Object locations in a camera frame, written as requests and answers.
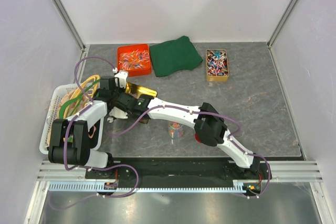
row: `metal floor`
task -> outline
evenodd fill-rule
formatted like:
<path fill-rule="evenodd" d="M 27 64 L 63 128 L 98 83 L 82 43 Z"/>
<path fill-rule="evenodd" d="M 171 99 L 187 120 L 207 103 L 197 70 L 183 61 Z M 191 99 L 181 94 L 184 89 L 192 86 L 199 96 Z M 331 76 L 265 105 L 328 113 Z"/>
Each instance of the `metal floor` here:
<path fill-rule="evenodd" d="M 301 156 L 281 87 L 265 42 L 196 43 L 198 53 L 206 49 L 226 49 L 230 68 L 227 82 L 207 82 L 205 63 L 192 71 L 182 70 L 168 77 L 132 77 L 128 81 L 158 91 L 162 100 L 183 105 L 208 102 L 221 114 L 241 123 L 236 138 L 248 149 L 268 157 Z M 121 45 L 91 45 L 88 56 L 103 56 L 117 62 Z M 92 74 L 111 75 L 110 66 L 101 60 L 86 62 L 82 80 Z M 172 140 L 166 121 L 138 124 L 127 134 L 110 135 L 126 129 L 132 120 L 104 123 L 100 150 L 114 157 L 210 157 L 226 156 L 221 150 L 195 141 L 193 129 L 185 127 L 184 136 Z"/>
<path fill-rule="evenodd" d="M 49 192 L 62 208 L 92 193 Z M 319 224 L 309 184 L 271 184 L 260 199 L 221 193 L 136 193 L 127 198 L 94 197 L 68 210 L 45 206 L 40 223 L 99 224 Z"/>

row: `white basket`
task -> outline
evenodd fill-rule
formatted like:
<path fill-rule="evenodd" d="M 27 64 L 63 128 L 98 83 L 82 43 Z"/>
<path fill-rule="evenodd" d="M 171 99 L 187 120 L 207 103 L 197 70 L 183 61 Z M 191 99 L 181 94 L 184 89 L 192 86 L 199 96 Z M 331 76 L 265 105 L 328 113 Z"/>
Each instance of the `white basket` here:
<path fill-rule="evenodd" d="M 51 131 L 51 125 L 52 122 L 56 119 L 57 117 L 57 108 L 59 106 L 59 103 L 61 102 L 61 99 L 71 90 L 77 89 L 77 84 L 68 84 L 68 85 L 62 85 L 57 87 L 54 90 L 54 93 L 52 95 L 49 111 L 47 114 L 46 122 L 44 124 L 43 132 L 42 132 L 42 137 L 41 137 L 41 142 L 40 142 L 40 151 L 43 154 L 48 154 L 48 133 Z M 98 142 L 95 148 L 93 150 L 97 150 L 100 147 L 101 144 L 101 136 L 102 136 L 102 131 L 103 131 L 103 124 L 104 120 L 100 120 L 100 126 L 99 126 L 99 137 L 98 137 Z"/>

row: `orange tray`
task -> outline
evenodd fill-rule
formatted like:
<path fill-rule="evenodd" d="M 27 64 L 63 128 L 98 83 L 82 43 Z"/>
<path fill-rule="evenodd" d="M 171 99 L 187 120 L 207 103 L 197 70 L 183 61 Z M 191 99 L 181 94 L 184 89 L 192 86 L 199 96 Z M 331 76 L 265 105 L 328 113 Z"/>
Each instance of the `orange tray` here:
<path fill-rule="evenodd" d="M 127 53 L 131 53 L 131 52 L 134 52 L 134 51 L 142 52 L 144 50 L 147 50 L 148 54 L 149 54 L 149 46 L 147 44 L 138 44 L 138 45 L 118 47 L 118 49 L 117 49 L 118 70 L 127 71 L 129 77 L 144 76 L 146 74 L 150 74 L 152 72 L 151 60 L 140 62 L 143 67 L 142 68 L 135 68 L 135 69 L 124 69 L 123 68 L 124 62 L 121 62 L 121 60 L 120 60 L 121 54 L 127 54 Z"/>

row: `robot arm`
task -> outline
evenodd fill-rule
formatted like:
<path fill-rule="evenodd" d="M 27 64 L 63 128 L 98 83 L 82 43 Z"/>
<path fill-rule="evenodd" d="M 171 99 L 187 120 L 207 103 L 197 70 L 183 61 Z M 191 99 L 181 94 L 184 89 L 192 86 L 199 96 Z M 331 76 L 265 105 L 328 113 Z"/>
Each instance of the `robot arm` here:
<path fill-rule="evenodd" d="M 144 112 L 150 110 L 145 118 L 162 119 L 184 124 L 195 129 L 196 139 L 208 146 L 217 146 L 228 154 L 238 167 L 255 170 L 259 165 L 259 159 L 247 155 L 252 153 L 242 146 L 234 137 L 228 138 L 230 131 L 224 124 L 224 120 L 204 115 L 202 112 L 218 112 L 208 103 L 202 106 L 185 106 L 165 102 L 150 95 L 141 95 L 139 99 L 124 92 L 127 73 L 120 71 L 115 77 L 101 78 L 99 97 L 93 101 L 93 106 L 78 117 L 71 127 L 70 133 L 73 142 L 67 149 L 69 164 L 100 167 L 107 165 L 111 155 L 97 152 L 90 147 L 89 132 L 93 126 L 98 126 L 108 113 L 114 118 L 138 118 Z M 51 129 L 50 147 L 48 157 L 52 163 L 63 163 L 63 145 L 66 127 L 71 118 L 57 119 Z"/>

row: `purple cable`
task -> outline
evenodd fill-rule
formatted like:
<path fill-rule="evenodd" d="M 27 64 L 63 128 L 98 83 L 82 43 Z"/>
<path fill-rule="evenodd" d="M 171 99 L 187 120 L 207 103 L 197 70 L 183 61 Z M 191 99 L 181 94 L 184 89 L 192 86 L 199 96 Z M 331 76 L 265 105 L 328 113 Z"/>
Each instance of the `purple cable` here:
<path fill-rule="evenodd" d="M 78 81 L 78 79 L 77 79 L 77 72 L 78 72 L 79 65 L 80 65 L 83 61 L 85 61 L 85 60 L 87 60 L 87 59 L 100 59 L 100 60 L 103 60 L 103 61 L 107 62 L 108 64 L 110 64 L 112 68 L 115 68 L 115 66 L 114 66 L 114 64 L 113 64 L 111 61 L 109 61 L 109 60 L 107 60 L 107 59 L 105 59 L 105 58 L 103 58 L 103 57 L 100 57 L 100 56 L 89 56 L 89 57 L 82 58 L 82 59 L 81 59 L 80 61 L 78 61 L 77 64 L 75 65 L 75 70 L 74 70 L 74 72 L 73 72 L 74 75 L 75 75 L 75 83 L 77 84 L 77 86 L 78 86 L 78 88 L 80 89 L 80 91 L 81 91 L 87 98 L 89 98 L 90 101 L 92 101 L 92 100 L 93 100 L 92 97 L 91 97 L 87 92 L 85 92 L 85 90 L 81 87 L 81 85 L 79 84 L 79 81 Z"/>
<path fill-rule="evenodd" d="M 232 143 L 240 150 L 240 151 L 242 151 L 243 153 L 245 153 L 245 151 L 237 144 L 237 143 L 235 143 L 235 142 L 233 142 L 232 141 Z M 267 178 L 267 182 L 266 182 L 266 186 L 265 186 L 265 188 L 260 192 L 260 194 L 258 195 L 258 196 L 261 196 L 261 195 L 263 195 L 264 194 L 264 192 L 267 190 L 267 188 L 268 188 L 268 186 L 269 186 L 269 182 L 270 182 L 270 180 L 271 180 L 271 167 L 270 167 L 270 165 L 269 165 L 269 163 L 267 162 L 267 160 L 263 157 L 263 156 L 261 156 L 261 155 L 259 155 L 259 154 L 254 154 L 254 153 L 248 153 L 247 154 L 248 156 L 253 156 L 253 157 L 259 157 L 259 158 L 261 158 L 262 160 L 264 160 L 264 162 L 265 162 L 265 164 L 266 164 L 266 166 L 267 166 L 267 169 L 268 169 L 268 178 Z"/>
<path fill-rule="evenodd" d="M 137 177 L 137 180 L 135 182 L 135 185 L 134 187 L 128 191 L 127 193 L 125 194 L 121 194 L 121 195 L 105 195 L 106 198 L 122 198 L 122 197 L 126 197 L 126 196 L 129 196 L 131 195 L 137 188 L 138 184 L 139 184 L 139 174 L 138 174 L 138 171 L 133 167 L 133 166 L 130 166 L 130 165 L 125 165 L 125 164 L 120 164 L 120 165 L 114 165 L 114 166 L 111 166 L 111 167 L 108 167 L 108 168 L 94 168 L 95 170 L 101 170 L 101 171 L 106 171 L 106 170 L 111 170 L 111 169 L 115 169 L 115 168 L 118 168 L 118 167 L 127 167 L 127 168 L 130 168 L 134 171 L 136 177 Z M 88 167 L 88 166 L 80 166 L 80 168 L 86 168 L 86 169 L 89 169 L 91 167 Z M 67 210 L 87 199 L 90 199 L 90 198 L 93 198 L 94 196 L 97 196 L 97 194 L 92 194 L 92 195 L 89 195 L 89 196 L 86 196 L 84 197 L 83 199 L 65 207 L 65 208 L 56 208 L 54 207 L 52 204 L 51 204 L 51 201 L 50 201 L 50 198 L 51 196 L 49 195 L 48 197 L 48 205 L 51 207 L 52 210 L 55 210 L 55 211 L 64 211 L 64 210 Z"/>
<path fill-rule="evenodd" d="M 110 65 L 112 66 L 112 68 L 114 68 L 114 65 L 113 65 L 113 63 L 112 63 L 111 61 L 109 61 L 109 60 L 107 60 L 107 59 L 105 59 L 105 58 L 103 58 L 103 57 L 99 57 L 99 56 L 89 56 L 89 57 L 85 57 L 85 58 L 81 59 L 81 60 L 76 64 L 76 66 L 75 66 L 75 70 L 74 70 L 75 82 L 76 82 L 78 88 L 81 90 L 81 92 L 83 92 L 83 94 L 86 95 L 86 96 L 90 99 L 90 101 L 92 101 L 92 98 L 91 98 L 91 97 L 89 96 L 89 94 L 86 93 L 85 90 L 81 87 L 81 85 L 79 84 L 79 81 L 78 81 L 78 79 L 77 79 L 77 71 L 78 71 L 78 68 L 79 68 L 79 64 L 80 64 L 81 62 L 87 60 L 87 59 L 101 59 L 101 60 L 107 62 L 108 64 L 110 64 Z M 181 107 L 178 107 L 178 106 L 166 105 L 165 107 L 167 107 L 167 108 L 172 108 L 172 109 L 178 109 L 178 110 L 181 110 L 181 111 L 184 111 L 184 112 L 190 112 L 188 109 L 184 109 L 184 108 L 181 108 Z M 130 130 L 131 130 L 131 129 L 132 129 L 132 128 L 133 128 L 133 127 L 134 127 L 134 126 L 135 126 L 135 125 L 136 125 L 136 124 L 137 124 L 137 123 L 138 123 L 138 122 L 139 122 L 139 121 L 140 121 L 146 114 L 147 114 L 147 113 L 149 113 L 149 112 L 152 111 L 152 110 L 159 109 L 159 108 L 163 108 L 163 106 L 159 105 L 159 106 L 155 106 L 155 107 L 152 107 L 152 108 L 148 109 L 147 111 L 143 112 L 143 113 L 138 117 L 138 119 L 137 119 L 137 120 L 136 120 L 130 127 L 128 127 L 126 130 L 124 130 L 124 131 L 122 131 L 122 132 L 119 132 L 119 133 L 116 133 L 116 134 L 112 134 L 111 136 L 120 136 L 120 135 L 122 135 L 122 134 L 124 134 L 124 133 L 130 131 Z M 228 137 L 231 137 L 231 136 L 235 135 L 236 133 L 238 133 L 238 132 L 240 131 L 240 124 L 239 124 L 237 121 L 235 121 L 235 120 L 233 120 L 233 119 L 231 119 L 231 118 L 229 118 L 229 117 L 227 117 L 227 116 L 220 115 L 220 114 L 213 113 L 213 112 L 203 112 L 203 111 L 193 111 L 192 113 L 194 113 L 194 114 L 199 114 L 199 115 L 212 115 L 212 116 L 217 116 L 217 117 L 219 117 L 219 118 L 228 120 L 228 121 L 230 121 L 230 122 L 236 124 L 237 127 L 238 127 L 238 129 L 237 129 L 236 131 L 234 131 L 234 132 L 231 132 L 231 133 L 229 134 Z M 72 125 L 73 121 L 75 120 L 74 118 L 72 119 L 72 121 L 69 122 L 69 125 L 68 125 L 68 127 L 67 127 L 67 133 L 68 133 L 68 134 L 66 134 L 66 139 L 65 139 L 65 144 L 64 144 L 64 164 L 65 164 L 66 170 L 68 170 L 68 169 L 73 169 L 73 168 L 76 167 L 76 166 L 73 166 L 73 167 L 71 167 L 71 168 L 67 167 L 67 160 L 66 160 L 66 154 L 67 154 L 67 152 L 66 152 L 66 148 L 67 148 L 67 137 L 69 136 L 69 132 L 70 132 L 71 125 Z M 233 144 L 234 144 L 238 149 L 240 149 L 243 153 L 245 153 L 245 151 L 244 151 L 239 145 L 237 145 L 235 142 L 233 142 Z M 266 191 L 266 189 L 267 189 L 268 186 L 269 186 L 270 174 L 271 174 L 270 166 L 269 166 L 269 163 L 267 162 L 267 160 L 266 160 L 263 156 L 258 155 L 258 154 L 251 154 L 251 153 L 248 153 L 248 155 L 249 155 L 249 156 L 254 156 L 254 157 L 259 157 L 259 158 L 263 159 L 263 160 L 265 161 L 265 164 L 266 164 L 267 168 L 268 168 L 268 179 L 267 179 L 267 183 L 266 183 L 265 189 L 262 190 L 262 191 L 260 192 L 260 194 L 259 194 L 259 196 L 261 196 L 261 195 Z M 135 187 L 134 187 L 131 191 L 129 191 L 128 193 L 126 193 L 126 194 L 124 194 L 124 195 L 118 195 L 117 197 L 125 197 L 125 196 L 127 196 L 127 195 L 130 195 L 130 194 L 135 190 L 136 186 L 138 185 L 138 182 L 139 182 L 138 173 L 136 172 L 136 170 L 135 170 L 133 167 L 130 167 L 130 168 L 133 169 L 133 170 L 135 171 L 135 174 L 137 175 L 136 185 L 135 185 Z M 112 167 L 109 167 L 109 168 L 98 168 L 98 169 L 100 169 L 100 170 L 109 170 L 109 169 L 113 169 L 113 168 L 112 168 Z"/>
<path fill-rule="evenodd" d="M 130 126 L 128 127 L 126 130 L 124 131 L 121 131 L 119 133 L 116 133 L 116 134 L 112 134 L 111 136 L 120 136 L 128 131 L 130 131 L 147 113 L 149 113 L 150 111 L 152 110 L 155 110 L 155 109 L 159 109 L 159 108 L 163 108 L 162 105 L 158 105 L 158 106 L 155 106 L 155 107 L 152 107 L 150 109 L 148 109 L 147 111 L 143 112 L 139 117 L 138 119 Z M 184 112 L 187 112 L 189 113 L 190 110 L 188 109 L 185 109 L 185 108 L 181 108 L 179 106 L 173 106 L 173 105 L 166 105 L 165 108 L 171 108 L 171 109 L 177 109 L 177 110 L 181 110 L 181 111 L 184 111 Z M 220 115 L 220 114 L 217 114 L 217 113 L 213 113 L 213 112 L 203 112 L 203 111 L 193 111 L 192 113 L 194 114 L 199 114 L 199 115 L 212 115 L 212 116 L 217 116 L 219 118 L 223 118 L 223 119 L 226 119 L 234 124 L 237 125 L 238 129 L 232 133 L 229 134 L 228 137 L 236 134 L 237 132 L 240 131 L 240 124 L 238 122 L 236 122 L 235 120 L 231 119 L 231 118 L 228 118 L 227 116 L 224 116 L 224 115 Z M 241 152 L 245 153 L 245 151 L 238 145 L 236 144 L 235 142 L 232 142 Z M 267 160 L 261 156 L 261 155 L 258 155 L 258 154 L 251 154 L 251 153 L 248 153 L 249 156 L 254 156 L 254 157 L 259 157 L 261 158 L 262 160 L 265 161 L 265 164 L 267 166 L 267 169 L 268 169 L 268 179 L 267 179 L 267 183 L 266 183 L 266 186 L 265 188 L 260 192 L 260 194 L 258 196 L 261 196 L 262 194 L 264 194 L 264 192 L 266 191 L 266 189 L 268 188 L 269 186 L 269 181 L 271 179 L 270 175 L 271 175 L 271 169 L 270 169 L 270 166 L 269 166 L 269 163 L 267 162 Z"/>

